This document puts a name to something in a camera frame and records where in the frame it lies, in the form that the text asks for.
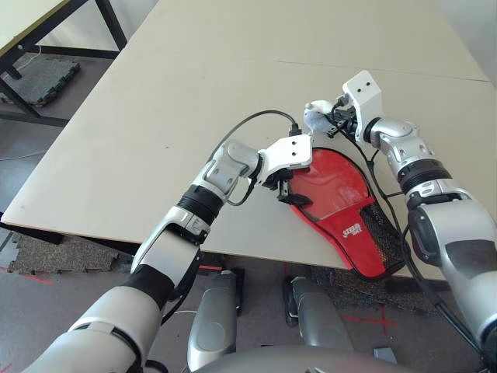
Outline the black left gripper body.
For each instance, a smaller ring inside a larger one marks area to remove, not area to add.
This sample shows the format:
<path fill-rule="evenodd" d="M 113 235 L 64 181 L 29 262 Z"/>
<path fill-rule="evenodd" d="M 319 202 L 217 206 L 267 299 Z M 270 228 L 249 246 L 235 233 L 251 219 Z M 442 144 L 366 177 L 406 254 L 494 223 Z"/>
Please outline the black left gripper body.
<path fill-rule="evenodd" d="M 262 186 L 269 190 L 277 190 L 277 199 L 279 202 L 290 203 L 289 181 L 293 178 L 293 171 L 290 169 L 280 169 L 271 175 L 262 183 Z"/>

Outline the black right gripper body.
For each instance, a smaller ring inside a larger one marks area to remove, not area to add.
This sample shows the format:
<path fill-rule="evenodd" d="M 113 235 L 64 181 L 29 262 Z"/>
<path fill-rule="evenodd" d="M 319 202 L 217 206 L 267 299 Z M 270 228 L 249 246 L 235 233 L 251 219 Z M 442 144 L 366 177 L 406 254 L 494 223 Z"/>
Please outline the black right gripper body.
<path fill-rule="evenodd" d="M 335 123 L 340 121 L 344 122 L 344 126 L 341 131 L 343 131 L 348 136 L 354 136 L 357 127 L 356 110 L 354 106 L 351 106 L 348 110 L 335 109 L 333 115 Z"/>

